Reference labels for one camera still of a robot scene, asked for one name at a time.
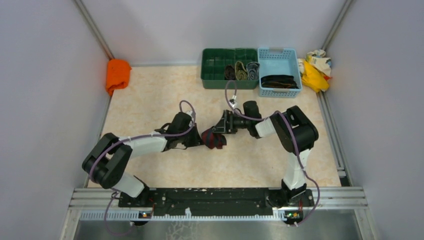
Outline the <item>red navy striped tie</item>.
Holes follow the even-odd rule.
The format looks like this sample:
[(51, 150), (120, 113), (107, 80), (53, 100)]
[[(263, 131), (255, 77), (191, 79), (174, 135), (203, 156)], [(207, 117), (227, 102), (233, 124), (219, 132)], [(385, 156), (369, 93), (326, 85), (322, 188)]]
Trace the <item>red navy striped tie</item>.
[(203, 144), (209, 149), (223, 149), (227, 145), (225, 136), (221, 133), (215, 133), (213, 127), (208, 128), (201, 134)]

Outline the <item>green compartment organizer tray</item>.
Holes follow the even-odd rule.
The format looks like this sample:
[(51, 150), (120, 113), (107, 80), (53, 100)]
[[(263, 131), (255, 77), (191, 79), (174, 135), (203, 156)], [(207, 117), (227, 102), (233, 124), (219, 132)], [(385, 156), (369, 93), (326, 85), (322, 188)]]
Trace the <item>green compartment organizer tray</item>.
[(201, 55), (200, 79), (208, 90), (223, 90), (228, 82), (226, 67), (236, 67), (240, 61), (243, 66), (258, 61), (255, 48), (205, 48)]

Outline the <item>light blue plastic basket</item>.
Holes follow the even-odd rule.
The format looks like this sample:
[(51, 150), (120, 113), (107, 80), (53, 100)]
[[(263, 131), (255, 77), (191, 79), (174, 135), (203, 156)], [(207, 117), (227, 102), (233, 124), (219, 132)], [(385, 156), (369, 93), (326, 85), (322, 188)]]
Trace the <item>light blue plastic basket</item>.
[[(298, 67), (297, 53), (292, 48), (269, 48), (257, 49), (259, 63), (259, 90), (260, 97), (270, 98), (295, 98), (303, 89), (301, 75)], [(266, 84), (265, 77), (288, 76), (291, 86), (281, 84)]]

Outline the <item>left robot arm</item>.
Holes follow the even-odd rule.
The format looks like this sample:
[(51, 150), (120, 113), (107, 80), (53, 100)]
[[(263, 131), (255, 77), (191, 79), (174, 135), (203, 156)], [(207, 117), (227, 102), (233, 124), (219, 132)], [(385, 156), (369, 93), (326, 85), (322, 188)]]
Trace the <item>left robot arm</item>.
[(112, 189), (130, 197), (132, 203), (144, 207), (149, 203), (148, 186), (126, 172), (129, 160), (152, 153), (163, 153), (183, 145), (185, 149), (203, 145), (190, 110), (178, 112), (172, 122), (145, 135), (118, 137), (105, 134), (82, 162), (89, 178), (104, 189)]

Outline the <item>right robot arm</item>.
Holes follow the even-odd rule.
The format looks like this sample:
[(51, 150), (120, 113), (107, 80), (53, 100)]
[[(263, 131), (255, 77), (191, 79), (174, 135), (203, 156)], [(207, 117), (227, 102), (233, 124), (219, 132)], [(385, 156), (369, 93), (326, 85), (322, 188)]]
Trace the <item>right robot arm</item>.
[(282, 147), (288, 153), (288, 167), (281, 180), (281, 199), (287, 206), (295, 206), (306, 192), (305, 167), (319, 133), (312, 121), (297, 105), (285, 112), (274, 113), (263, 118), (256, 101), (246, 101), (243, 113), (224, 110), (217, 124), (201, 134), (210, 149), (222, 149), (227, 144), (226, 135), (235, 134), (239, 129), (261, 139), (277, 135)]

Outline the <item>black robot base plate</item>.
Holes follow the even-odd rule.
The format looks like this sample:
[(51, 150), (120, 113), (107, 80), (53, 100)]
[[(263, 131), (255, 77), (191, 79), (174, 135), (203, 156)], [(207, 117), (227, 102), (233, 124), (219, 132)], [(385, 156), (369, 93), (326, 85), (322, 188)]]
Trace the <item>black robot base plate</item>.
[(290, 199), (280, 188), (150, 188), (138, 197), (122, 193), (121, 208), (152, 208), (155, 217), (253, 217), (270, 216), (273, 208), (312, 207), (312, 191)]

